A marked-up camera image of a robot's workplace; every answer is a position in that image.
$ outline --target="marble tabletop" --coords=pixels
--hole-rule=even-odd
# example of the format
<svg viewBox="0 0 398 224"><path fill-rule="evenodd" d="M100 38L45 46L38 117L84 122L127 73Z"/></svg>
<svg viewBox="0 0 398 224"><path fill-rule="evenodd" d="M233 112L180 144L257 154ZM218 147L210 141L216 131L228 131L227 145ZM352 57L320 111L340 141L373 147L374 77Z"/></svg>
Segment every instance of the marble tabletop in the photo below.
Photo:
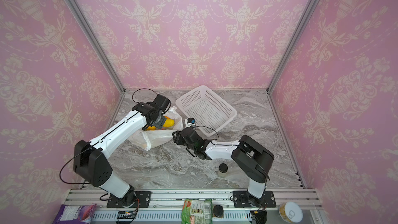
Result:
<svg viewBox="0 0 398 224"><path fill-rule="evenodd" d="M188 91L157 91L168 97L175 106L176 99ZM238 115L218 132L221 141L234 141L248 135L270 150L275 159L269 172L267 187L299 187L285 144L265 90L215 91L232 105ZM121 120L136 104L133 91L126 92L115 122ZM140 90L136 101L152 101L155 94ZM177 108L179 114L186 116ZM169 141L145 151L128 140L108 159L114 171L137 189L156 188L245 188L249 178L232 160L201 160L187 153L184 146ZM228 172L218 172L220 163L228 165Z"/></svg>

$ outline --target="green food package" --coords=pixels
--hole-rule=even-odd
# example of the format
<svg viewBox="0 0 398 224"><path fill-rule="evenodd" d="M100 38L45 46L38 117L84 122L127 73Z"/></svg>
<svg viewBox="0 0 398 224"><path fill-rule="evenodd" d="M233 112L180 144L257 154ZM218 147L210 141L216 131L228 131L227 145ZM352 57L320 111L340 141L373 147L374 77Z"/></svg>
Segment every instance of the green food package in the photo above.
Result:
<svg viewBox="0 0 398 224"><path fill-rule="evenodd" d="M211 199L204 201L186 199L182 207L181 224L212 224Z"/></svg>

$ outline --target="purple package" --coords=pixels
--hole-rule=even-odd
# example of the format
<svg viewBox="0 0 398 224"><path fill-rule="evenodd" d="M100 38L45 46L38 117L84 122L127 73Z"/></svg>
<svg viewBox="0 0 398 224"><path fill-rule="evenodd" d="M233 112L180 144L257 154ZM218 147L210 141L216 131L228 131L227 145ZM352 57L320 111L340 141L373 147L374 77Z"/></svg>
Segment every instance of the purple package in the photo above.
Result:
<svg viewBox="0 0 398 224"><path fill-rule="evenodd" d="M52 224L82 224L90 223L97 204L87 206L61 205Z"/></svg>

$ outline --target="perforated basket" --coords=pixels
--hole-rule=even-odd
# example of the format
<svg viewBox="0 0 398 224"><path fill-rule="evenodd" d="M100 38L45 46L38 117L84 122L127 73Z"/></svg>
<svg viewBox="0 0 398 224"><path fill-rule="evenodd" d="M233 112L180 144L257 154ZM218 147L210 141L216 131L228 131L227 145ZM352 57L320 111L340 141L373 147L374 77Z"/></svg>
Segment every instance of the perforated basket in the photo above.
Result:
<svg viewBox="0 0 398 224"><path fill-rule="evenodd" d="M199 86L176 100L176 105L207 137L221 130L236 117L236 110L210 88Z"/></svg>

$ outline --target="floral wallpaper pattern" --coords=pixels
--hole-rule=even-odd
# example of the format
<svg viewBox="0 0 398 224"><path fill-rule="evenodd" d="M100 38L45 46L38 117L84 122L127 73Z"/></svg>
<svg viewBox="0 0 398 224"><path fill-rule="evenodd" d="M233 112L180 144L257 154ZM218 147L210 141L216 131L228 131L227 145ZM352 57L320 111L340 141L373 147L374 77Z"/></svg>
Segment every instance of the floral wallpaper pattern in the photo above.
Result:
<svg viewBox="0 0 398 224"><path fill-rule="evenodd" d="M320 0L273 92L332 224L397 223L396 0Z"/></svg>
<svg viewBox="0 0 398 224"><path fill-rule="evenodd" d="M308 0L77 0L126 88L267 88Z"/></svg>
<svg viewBox="0 0 398 224"><path fill-rule="evenodd" d="M102 133L119 92L63 0L0 2L0 213L51 223L74 144ZM63 179L80 182L67 166Z"/></svg>

